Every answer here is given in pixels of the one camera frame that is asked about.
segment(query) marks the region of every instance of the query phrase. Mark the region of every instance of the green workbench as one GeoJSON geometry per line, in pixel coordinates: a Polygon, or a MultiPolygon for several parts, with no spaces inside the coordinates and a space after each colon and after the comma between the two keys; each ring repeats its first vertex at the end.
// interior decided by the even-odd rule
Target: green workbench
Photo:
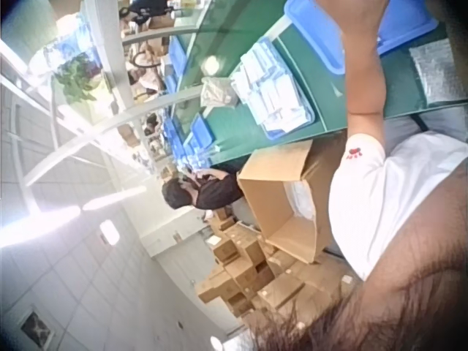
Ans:
{"type": "MultiPolygon", "coordinates": [[[[215,55],[222,63],[217,76],[227,77],[238,65],[241,55],[280,19],[285,1],[230,0],[229,3],[216,0],[212,8],[208,9],[207,18],[195,39],[196,49],[189,57],[181,88],[200,82],[203,77],[200,67],[210,55],[215,55]]],[[[440,108],[426,104],[408,49],[444,38],[445,29],[440,26],[430,34],[382,57],[388,90],[386,118],[440,108]]],[[[214,163],[250,154],[257,148],[311,138],[346,127],[344,76],[334,75],[326,69],[294,25],[288,26],[276,37],[273,45],[311,102],[316,121],[277,140],[269,140],[254,122],[247,106],[239,105],[236,109],[215,108],[206,118],[216,144],[220,147],[220,152],[211,157],[214,163]]],[[[198,112],[198,99],[184,108],[175,109],[185,130],[188,130],[198,112]]]]}

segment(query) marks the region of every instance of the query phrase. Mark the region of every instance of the person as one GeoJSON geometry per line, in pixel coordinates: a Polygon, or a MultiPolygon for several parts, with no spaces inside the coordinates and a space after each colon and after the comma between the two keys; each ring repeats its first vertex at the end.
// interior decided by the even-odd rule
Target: person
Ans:
{"type": "Polygon", "coordinates": [[[120,20],[125,23],[135,22],[142,26],[155,16],[164,16],[173,10],[165,0],[134,0],[130,6],[122,7],[118,11],[120,20]]]}
{"type": "Polygon", "coordinates": [[[147,119],[146,119],[146,128],[144,129],[145,135],[149,136],[154,134],[157,130],[159,130],[161,127],[161,124],[158,120],[158,117],[155,113],[152,113],[147,119]]]}
{"type": "Polygon", "coordinates": [[[127,71],[127,74],[131,86],[140,83],[143,88],[156,91],[156,93],[165,90],[165,84],[155,69],[132,68],[127,71]]]}
{"type": "Polygon", "coordinates": [[[184,179],[174,178],[162,187],[162,196],[174,209],[194,206],[200,210],[216,210],[244,196],[237,182],[237,174],[223,170],[200,170],[184,179]]]}
{"type": "Polygon", "coordinates": [[[256,331],[255,349],[468,350],[468,146],[429,130],[386,152],[377,32],[388,0],[317,3],[341,29],[346,63],[329,217],[363,284],[305,328],[292,317],[256,331]]]}

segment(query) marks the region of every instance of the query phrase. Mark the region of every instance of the white t-shirt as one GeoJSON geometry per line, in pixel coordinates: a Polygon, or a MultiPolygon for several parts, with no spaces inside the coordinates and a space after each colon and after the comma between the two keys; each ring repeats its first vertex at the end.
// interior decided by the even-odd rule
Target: white t-shirt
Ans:
{"type": "Polygon", "coordinates": [[[373,137],[350,137],[329,212],[333,236],[363,280],[412,212],[466,158],[467,144],[434,132],[409,137],[388,157],[373,137]]]}

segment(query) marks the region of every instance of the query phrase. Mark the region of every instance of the hand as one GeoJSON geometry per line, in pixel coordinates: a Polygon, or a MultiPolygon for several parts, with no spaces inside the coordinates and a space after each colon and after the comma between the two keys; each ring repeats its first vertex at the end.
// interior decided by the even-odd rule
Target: hand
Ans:
{"type": "Polygon", "coordinates": [[[211,170],[198,170],[197,178],[203,178],[204,176],[212,176],[211,170]]]}
{"type": "Polygon", "coordinates": [[[316,0],[345,36],[377,36],[389,0],[316,0]]]}

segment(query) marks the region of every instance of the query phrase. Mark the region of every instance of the dark hair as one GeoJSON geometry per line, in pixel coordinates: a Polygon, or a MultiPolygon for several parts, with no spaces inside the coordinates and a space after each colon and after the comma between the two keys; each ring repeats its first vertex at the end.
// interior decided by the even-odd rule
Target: dark hair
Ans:
{"type": "Polygon", "coordinates": [[[151,123],[153,124],[154,126],[157,126],[159,124],[158,122],[158,118],[156,117],[156,114],[155,113],[152,113],[147,119],[146,119],[146,123],[151,123]]]}
{"type": "Polygon", "coordinates": [[[137,80],[135,80],[132,76],[132,73],[130,73],[130,71],[127,71],[127,74],[129,75],[129,81],[130,81],[130,85],[134,85],[136,84],[137,80]]]}
{"type": "Polygon", "coordinates": [[[192,196],[188,191],[182,189],[177,178],[169,180],[162,186],[162,196],[166,203],[175,210],[192,204],[192,196]]]}
{"type": "Polygon", "coordinates": [[[130,13],[130,9],[128,7],[122,7],[119,11],[118,11],[118,18],[119,19],[123,19],[125,18],[126,16],[128,16],[130,13]]]}
{"type": "Polygon", "coordinates": [[[468,350],[467,279],[434,274],[382,299],[382,316],[363,316],[363,295],[335,302],[310,326],[298,329],[295,312],[253,330],[256,351],[468,350]]]}

